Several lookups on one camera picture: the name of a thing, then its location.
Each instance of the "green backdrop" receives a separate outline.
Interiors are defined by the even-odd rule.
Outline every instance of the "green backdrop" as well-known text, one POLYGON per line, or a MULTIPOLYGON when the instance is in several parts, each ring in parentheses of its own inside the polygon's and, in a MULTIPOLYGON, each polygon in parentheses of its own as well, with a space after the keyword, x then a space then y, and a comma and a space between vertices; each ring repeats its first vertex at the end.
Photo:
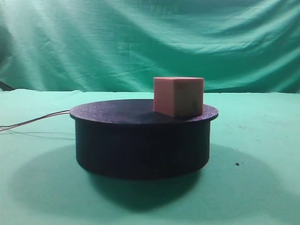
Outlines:
POLYGON ((0 0, 0 81, 34 90, 300 91, 299 0, 0 0))

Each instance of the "wooden cube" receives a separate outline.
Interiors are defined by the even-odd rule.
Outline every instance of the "wooden cube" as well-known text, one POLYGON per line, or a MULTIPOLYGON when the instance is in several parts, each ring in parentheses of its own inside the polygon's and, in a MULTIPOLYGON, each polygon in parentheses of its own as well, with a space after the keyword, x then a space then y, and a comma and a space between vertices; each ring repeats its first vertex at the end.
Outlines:
POLYGON ((203 93, 203 78, 155 77, 154 111, 172 117, 200 116, 203 93))

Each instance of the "cube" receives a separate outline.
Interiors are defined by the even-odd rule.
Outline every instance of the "cube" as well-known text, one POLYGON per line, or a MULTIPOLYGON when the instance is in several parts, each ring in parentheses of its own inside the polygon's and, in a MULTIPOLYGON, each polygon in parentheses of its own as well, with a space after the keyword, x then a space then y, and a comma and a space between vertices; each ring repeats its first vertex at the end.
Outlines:
POLYGON ((154 111, 172 117, 200 116, 203 93, 203 78, 155 77, 154 111))

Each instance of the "cable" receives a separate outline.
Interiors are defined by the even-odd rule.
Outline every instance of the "cable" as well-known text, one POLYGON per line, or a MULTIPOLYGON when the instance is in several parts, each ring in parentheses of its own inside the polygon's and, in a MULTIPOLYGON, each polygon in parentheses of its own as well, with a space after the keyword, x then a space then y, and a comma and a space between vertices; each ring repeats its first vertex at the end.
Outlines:
POLYGON ((13 124, 11 126, 0 126, 0 127, 5 128, 5 129, 1 129, 0 132, 1 131, 5 131, 5 130, 9 130, 9 129, 12 129, 12 128, 16 128, 16 127, 19 127, 19 126, 23 126, 23 125, 35 122, 37 120, 42 120, 42 119, 49 118, 49 117, 52 117, 52 116, 58 116, 58 115, 64 115, 64 114, 69 114, 69 110, 60 111, 60 112, 54 112, 54 113, 51 113, 51 114, 48 114, 48 115, 45 115, 45 116, 42 116, 42 117, 38 117, 38 118, 33 119, 33 120, 29 120, 29 121, 25 121, 25 122, 22 122, 22 123, 13 124))
POLYGON ((2 127, 2 128, 9 128, 9 127, 17 126, 17 125, 20 125, 20 124, 23 124, 23 123, 31 122, 31 121, 34 122, 36 120, 40 120, 40 119, 43 119, 45 117, 48 117, 48 116, 51 116, 51 115, 54 115, 54 114, 66 113, 66 112, 69 112, 69 110, 64 110, 64 111, 60 111, 60 112, 53 112, 53 113, 45 115, 45 116, 41 116, 41 117, 38 117, 38 118, 35 118, 35 119, 32 119, 32 120, 28 120, 28 121, 25 121, 25 122, 22 122, 22 123, 16 123, 16 124, 13 124, 13 125, 10 125, 10 126, 1 126, 0 125, 0 127, 2 127))

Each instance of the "green table surface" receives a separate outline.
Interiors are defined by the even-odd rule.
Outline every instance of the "green table surface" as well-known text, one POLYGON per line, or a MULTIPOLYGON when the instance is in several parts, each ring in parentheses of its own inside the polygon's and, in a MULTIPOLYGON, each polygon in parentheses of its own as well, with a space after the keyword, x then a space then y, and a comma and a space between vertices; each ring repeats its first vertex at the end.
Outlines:
MULTIPOLYGON (((153 93, 4 91, 0 125, 129 98, 153 93)), ((220 112, 210 161, 169 180, 89 174, 75 160, 68 115, 1 132, 0 224, 299 225, 300 95, 211 93, 204 101, 220 112)))

